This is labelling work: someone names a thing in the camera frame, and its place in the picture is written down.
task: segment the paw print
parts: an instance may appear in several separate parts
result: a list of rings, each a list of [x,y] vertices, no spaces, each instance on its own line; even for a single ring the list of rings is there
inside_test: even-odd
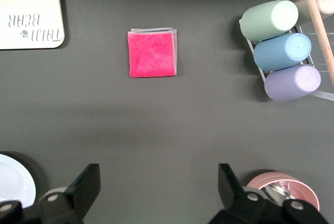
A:
[[[28,37],[28,32],[26,30],[23,30],[21,33],[23,38],[27,38]]]

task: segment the dish rack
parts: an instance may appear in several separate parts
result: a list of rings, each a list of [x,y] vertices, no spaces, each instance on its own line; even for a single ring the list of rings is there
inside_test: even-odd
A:
[[[293,27],[287,33],[295,33],[295,32],[303,33],[307,36],[316,36],[316,33],[312,32],[310,30],[310,28],[308,28],[308,26]],[[334,32],[327,32],[327,35],[334,37]],[[257,45],[257,42],[250,41],[249,39],[246,39],[246,40],[247,40],[248,46],[249,46],[252,54],[254,55],[254,49]],[[320,58],[320,60],[318,60],[317,58],[312,57],[312,55],[310,54],[304,61],[300,62],[299,65],[310,65],[310,66],[313,66],[314,68],[317,67],[317,69],[319,69],[321,67],[321,70],[319,70],[319,72],[321,74],[321,83],[323,83],[324,81],[326,82],[326,81],[330,80],[327,66],[323,61],[324,61],[324,58]],[[259,72],[261,74],[262,80],[265,81],[267,75],[270,72],[263,71],[259,67],[258,67],[258,69],[259,69]],[[332,92],[316,90],[316,91],[312,92],[311,95],[319,97],[319,98],[323,98],[323,99],[326,99],[326,100],[334,101],[334,93],[332,93]]]

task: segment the pink bowl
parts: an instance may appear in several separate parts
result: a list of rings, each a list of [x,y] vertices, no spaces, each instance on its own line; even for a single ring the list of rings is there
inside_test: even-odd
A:
[[[277,183],[280,181],[288,181],[291,188],[291,194],[297,199],[302,199],[311,203],[318,211],[320,210],[319,199],[314,191],[305,183],[300,180],[279,172],[267,172],[260,174],[253,178],[247,186],[261,189],[269,184]]]

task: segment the gray table surface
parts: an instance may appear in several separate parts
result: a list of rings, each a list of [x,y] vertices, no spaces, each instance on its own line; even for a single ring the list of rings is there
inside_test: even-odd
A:
[[[85,223],[207,223],[218,164],[313,188],[334,223],[333,102],[270,101],[238,20],[270,0],[61,0],[66,41],[0,51],[1,150],[31,158],[46,188],[92,162],[102,190]],[[127,32],[178,30],[176,77],[130,79]]]

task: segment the wire rack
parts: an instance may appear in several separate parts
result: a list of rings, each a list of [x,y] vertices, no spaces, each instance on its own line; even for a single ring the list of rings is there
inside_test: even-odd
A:
[[[332,18],[333,17],[329,17],[325,19],[324,24],[325,24],[326,29],[330,28],[330,30],[334,31],[334,28],[332,27],[334,25],[334,22],[330,21],[330,19]],[[313,66],[314,68],[317,68],[317,70],[321,74],[321,85],[319,89],[312,92],[311,95],[319,97],[319,98],[323,98],[326,100],[334,101],[334,93],[332,93],[333,85],[329,77],[328,69],[327,69],[323,54],[320,50],[319,41],[317,40],[317,34],[315,32],[313,24],[305,25],[302,27],[294,27],[291,30],[289,30],[289,32],[287,33],[294,33],[294,32],[300,32],[300,33],[307,35],[310,38],[311,43],[312,43],[311,54],[304,61],[300,62],[299,65]],[[334,32],[328,32],[327,36],[331,42],[331,45],[334,45]],[[257,45],[257,42],[252,42],[247,39],[247,43],[248,43],[248,46],[252,54],[254,55],[254,49]],[[259,72],[261,74],[263,81],[265,81],[267,75],[270,72],[263,71],[259,67],[258,69],[259,69]]]

